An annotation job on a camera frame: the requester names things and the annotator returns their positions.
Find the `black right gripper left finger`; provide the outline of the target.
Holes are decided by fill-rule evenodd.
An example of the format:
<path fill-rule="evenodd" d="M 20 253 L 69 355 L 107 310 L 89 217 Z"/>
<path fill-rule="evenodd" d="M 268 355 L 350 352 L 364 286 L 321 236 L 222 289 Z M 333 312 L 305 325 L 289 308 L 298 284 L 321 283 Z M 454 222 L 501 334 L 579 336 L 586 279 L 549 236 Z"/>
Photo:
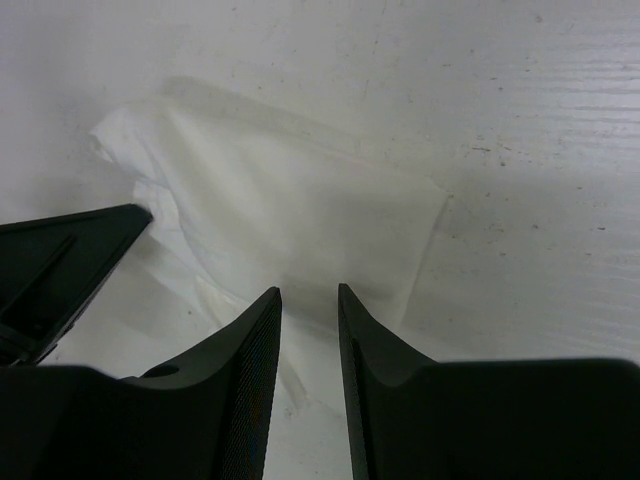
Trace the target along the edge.
<path fill-rule="evenodd" d="M 259 479 L 278 368 L 282 299 L 139 377 L 88 367 L 1 372 L 5 479 Z"/>

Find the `white tank top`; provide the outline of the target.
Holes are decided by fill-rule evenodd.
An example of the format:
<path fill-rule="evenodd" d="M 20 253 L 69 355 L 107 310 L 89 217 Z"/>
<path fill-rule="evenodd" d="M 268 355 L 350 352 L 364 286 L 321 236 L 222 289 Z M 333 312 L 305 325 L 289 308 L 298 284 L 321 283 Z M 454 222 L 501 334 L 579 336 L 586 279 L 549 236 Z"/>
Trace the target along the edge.
<path fill-rule="evenodd" d="M 151 211 L 165 270 L 192 274 L 219 323 L 279 288 L 285 391 L 342 410 L 338 288 L 398 325 L 446 193 L 341 129 L 188 77 L 116 107 L 90 138 Z"/>

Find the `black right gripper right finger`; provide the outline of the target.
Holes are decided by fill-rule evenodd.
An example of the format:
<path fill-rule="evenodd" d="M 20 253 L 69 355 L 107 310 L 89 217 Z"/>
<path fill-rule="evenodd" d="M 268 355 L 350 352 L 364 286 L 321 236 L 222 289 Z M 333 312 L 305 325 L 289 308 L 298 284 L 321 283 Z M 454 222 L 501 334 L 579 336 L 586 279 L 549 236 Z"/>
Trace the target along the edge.
<path fill-rule="evenodd" d="M 635 479 L 639 368 L 619 359 L 441 363 L 346 284 L 338 327 L 357 479 Z"/>

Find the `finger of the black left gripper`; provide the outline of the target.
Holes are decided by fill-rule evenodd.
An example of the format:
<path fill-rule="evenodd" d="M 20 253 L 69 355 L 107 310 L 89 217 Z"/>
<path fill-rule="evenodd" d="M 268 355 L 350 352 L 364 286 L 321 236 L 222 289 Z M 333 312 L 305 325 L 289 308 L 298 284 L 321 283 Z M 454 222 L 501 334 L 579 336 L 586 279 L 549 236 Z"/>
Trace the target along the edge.
<path fill-rule="evenodd" d="M 124 204 L 1 226 L 1 365 L 36 365 L 152 223 Z"/>

